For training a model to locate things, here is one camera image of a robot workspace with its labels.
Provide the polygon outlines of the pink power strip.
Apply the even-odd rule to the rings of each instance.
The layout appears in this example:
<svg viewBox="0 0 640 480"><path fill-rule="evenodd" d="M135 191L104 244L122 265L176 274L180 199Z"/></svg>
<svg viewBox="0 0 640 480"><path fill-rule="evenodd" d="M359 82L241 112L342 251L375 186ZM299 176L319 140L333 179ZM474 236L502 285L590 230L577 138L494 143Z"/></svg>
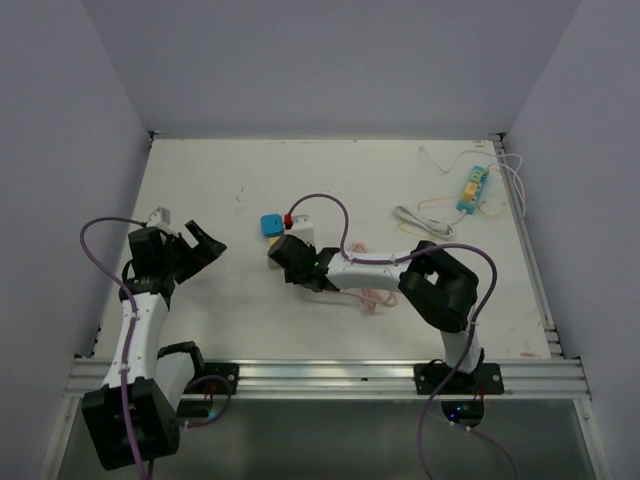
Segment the pink power strip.
<svg viewBox="0 0 640 480"><path fill-rule="evenodd" d="M394 254L372 253L361 242L352 243L345 256L338 248L323 248L314 260L312 290L357 298L367 313L377 306L393 307L404 270L393 263L394 258Z"/></svg>

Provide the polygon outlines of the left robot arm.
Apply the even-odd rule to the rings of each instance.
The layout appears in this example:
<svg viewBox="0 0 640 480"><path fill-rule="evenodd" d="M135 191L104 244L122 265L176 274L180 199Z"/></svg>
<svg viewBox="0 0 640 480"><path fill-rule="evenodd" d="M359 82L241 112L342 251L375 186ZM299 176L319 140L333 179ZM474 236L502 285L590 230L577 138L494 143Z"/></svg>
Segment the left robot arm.
<svg viewBox="0 0 640 480"><path fill-rule="evenodd" d="M194 245L157 213L134 226L122 273L99 267L119 288L122 324L109 370L101 386L83 396L81 411L102 467L132 465L139 478L149 479L156 459L179 448L184 392L201 390L209 378L195 343L160 344L172 296L227 247L195 221L185 225Z"/></svg>

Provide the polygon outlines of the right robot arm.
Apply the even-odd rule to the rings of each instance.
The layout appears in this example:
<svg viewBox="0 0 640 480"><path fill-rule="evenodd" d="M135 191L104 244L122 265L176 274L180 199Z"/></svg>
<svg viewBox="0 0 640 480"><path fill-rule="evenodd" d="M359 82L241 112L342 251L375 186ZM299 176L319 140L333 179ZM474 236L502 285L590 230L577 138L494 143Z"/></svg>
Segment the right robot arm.
<svg viewBox="0 0 640 480"><path fill-rule="evenodd" d="M483 298L478 276L450 255L450 249L484 253L470 245L421 241L413 251L389 256L317 251L293 235L280 237L268 257L284 270L285 281L313 292L373 289L404 295L420 317L441 332L445 379L451 389L468 392L481 380L484 350L475 330L497 281L497 271Z"/></svg>

